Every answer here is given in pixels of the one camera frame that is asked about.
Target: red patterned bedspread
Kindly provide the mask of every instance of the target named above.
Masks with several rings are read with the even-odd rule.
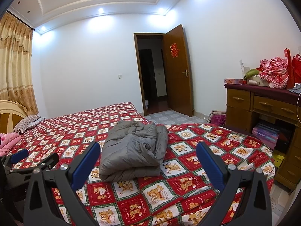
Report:
[[[13,169],[36,166],[53,152],[60,156],[55,168],[69,164],[90,142],[97,141],[102,147],[108,130],[119,120],[148,123],[128,102],[45,120],[26,132],[11,151],[26,148],[30,154]],[[197,225],[219,193],[212,188],[196,157],[199,141],[206,142],[226,164],[233,163],[241,170],[261,167],[271,189],[275,172],[272,155],[259,140],[211,124],[166,127],[169,141],[159,177],[102,182],[97,161],[77,194],[99,225]],[[223,224],[231,221],[241,194],[239,189]],[[74,224],[57,189],[54,195],[65,220]]]

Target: yellow box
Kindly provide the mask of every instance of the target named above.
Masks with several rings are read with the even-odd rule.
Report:
[[[281,163],[284,159],[284,156],[285,156],[284,153],[281,153],[277,150],[273,151],[273,158],[275,160],[274,164],[275,164],[276,167],[280,167],[280,165],[281,165]]]

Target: drawer handle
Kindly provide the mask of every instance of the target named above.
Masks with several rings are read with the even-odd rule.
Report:
[[[291,172],[291,171],[288,171],[288,170],[286,170],[290,175],[292,175],[292,176],[296,176],[296,174],[294,174],[293,172]]]
[[[286,112],[288,112],[288,113],[292,113],[292,114],[294,114],[294,112],[293,111],[291,111],[290,109],[286,109],[286,108],[281,108],[283,111],[286,111]]]
[[[241,100],[241,101],[244,101],[244,99],[243,98],[238,98],[238,97],[233,97],[234,99],[236,99],[236,100]]]
[[[260,104],[262,104],[262,105],[265,105],[265,106],[270,106],[270,107],[272,107],[273,105],[271,105],[271,104],[269,104],[269,103],[266,103],[266,102],[259,102]]]

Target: headboard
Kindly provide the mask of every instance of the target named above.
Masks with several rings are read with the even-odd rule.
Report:
[[[11,133],[26,116],[28,115],[17,103],[0,100],[0,133]]]

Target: red gift bag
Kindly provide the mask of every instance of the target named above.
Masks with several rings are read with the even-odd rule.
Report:
[[[294,71],[292,66],[292,58],[290,57],[290,50],[285,49],[284,55],[287,60],[287,73],[289,75],[286,89],[292,89],[295,86],[295,79],[294,79]]]
[[[301,83],[301,57],[299,54],[293,57],[294,82]]]

